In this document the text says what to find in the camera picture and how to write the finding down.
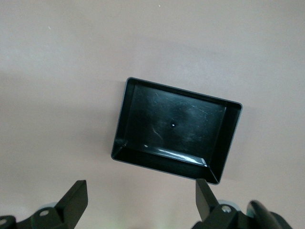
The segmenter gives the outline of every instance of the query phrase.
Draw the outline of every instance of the black tray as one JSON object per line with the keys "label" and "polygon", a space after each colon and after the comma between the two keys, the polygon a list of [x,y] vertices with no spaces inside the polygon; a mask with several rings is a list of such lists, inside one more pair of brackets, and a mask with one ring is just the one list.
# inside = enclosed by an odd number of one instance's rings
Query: black tray
{"label": "black tray", "polygon": [[112,158],[218,184],[241,109],[236,102],[129,78]]}

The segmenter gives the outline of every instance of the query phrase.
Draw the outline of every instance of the screw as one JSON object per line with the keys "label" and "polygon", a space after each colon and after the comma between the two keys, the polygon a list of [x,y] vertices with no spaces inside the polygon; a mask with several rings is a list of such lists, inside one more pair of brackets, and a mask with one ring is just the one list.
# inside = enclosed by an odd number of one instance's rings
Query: screw
{"label": "screw", "polygon": [[42,211],[39,215],[40,215],[40,216],[46,216],[46,215],[48,215],[48,213],[49,213],[48,210],[44,210],[44,211]]}
{"label": "screw", "polygon": [[223,206],[221,207],[221,210],[222,210],[223,212],[225,212],[225,213],[230,213],[230,212],[232,211],[232,209],[231,209],[229,206],[227,206],[227,205],[223,205]]}
{"label": "screw", "polygon": [[6,224],[8,221],[6,219],[0,219],[0,226]]}

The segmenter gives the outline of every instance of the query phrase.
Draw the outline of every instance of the black plastic tray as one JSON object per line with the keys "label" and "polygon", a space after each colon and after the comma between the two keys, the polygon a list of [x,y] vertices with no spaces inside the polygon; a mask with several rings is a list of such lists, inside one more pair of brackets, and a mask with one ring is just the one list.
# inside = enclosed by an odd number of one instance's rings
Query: black plastic tray
{"label": "black plastic tray", "polygon": [[129,78],[112,158],[218,184],[241,109],[240,103]]}

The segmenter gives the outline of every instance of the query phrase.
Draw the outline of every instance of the white surface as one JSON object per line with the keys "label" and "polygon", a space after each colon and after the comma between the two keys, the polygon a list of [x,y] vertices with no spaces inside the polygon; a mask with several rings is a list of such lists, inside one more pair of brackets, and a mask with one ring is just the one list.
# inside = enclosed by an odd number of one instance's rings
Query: white surface
{"label": "white surface", "polygon": [[195,181],[110,157],[124,82],[244,105],[219,199],[294,229],[305,212],[305,1],[0,2],[0,215],[17,220],[78,179],[77,229],[188,229]]}

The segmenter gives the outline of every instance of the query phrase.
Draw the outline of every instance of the silver bolt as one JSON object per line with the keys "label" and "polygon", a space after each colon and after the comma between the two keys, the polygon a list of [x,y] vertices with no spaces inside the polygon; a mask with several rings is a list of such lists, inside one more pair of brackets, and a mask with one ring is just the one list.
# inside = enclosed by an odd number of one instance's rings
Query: silver bolt
{"label": "silver bolt", "polygon": [[6,219],[0,219],[0,226],[6,224],[8,221]]}
{"label": "silver bolt", "polygon": [[40,215],[40,216],[46,216],[46,215],[48,215],[48,213],[49,213],[48,210],[44,210],[44,211],[42,211],[39,215]]}
{"label": "silver bolt", "polygon": [[221,210],[222,210],[223,212],[225,212],[225,213],[230,213],[230,212],[232,211],[232,209],[231,209],[229,206],[227,206],[227,205],[223,205],[223,206],[221,207]]}

